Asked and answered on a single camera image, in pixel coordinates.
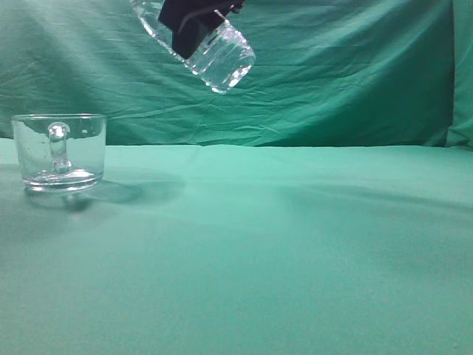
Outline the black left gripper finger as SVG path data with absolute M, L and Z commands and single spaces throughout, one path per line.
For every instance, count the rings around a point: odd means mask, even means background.
M 204 38 L 220 26 L 229 13 L 239 13 L 244 1 L 167 0 L 158 20 L 172 32 L 171 48 L 189 59 Z

